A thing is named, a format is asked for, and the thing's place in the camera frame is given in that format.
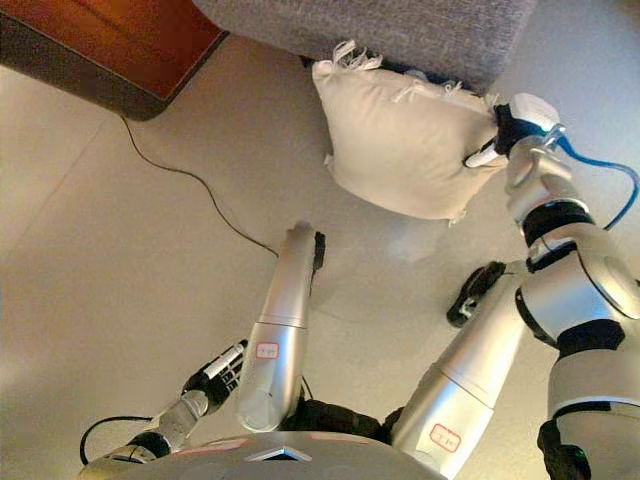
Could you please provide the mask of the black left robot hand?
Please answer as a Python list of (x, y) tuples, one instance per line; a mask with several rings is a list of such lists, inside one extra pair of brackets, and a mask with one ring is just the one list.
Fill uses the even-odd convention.
[(207, 413), (219, 409), (240, 383), (248, 340), (242, 339), (203, 365), (186, 381), (182, 393), (203, 393), (208, 401)]

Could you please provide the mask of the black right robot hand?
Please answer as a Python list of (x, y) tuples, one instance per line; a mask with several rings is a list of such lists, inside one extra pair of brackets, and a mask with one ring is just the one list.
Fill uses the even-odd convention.
[(511, 148), (529, 136), (543, 137), (560, 123), (557, 110), (540, 97), (518, 93), (506, 103), (493, 106), (497, 127), (495, 136), (463, 160), (466, 168), (488, 165), (499, 156), (508, 156)]

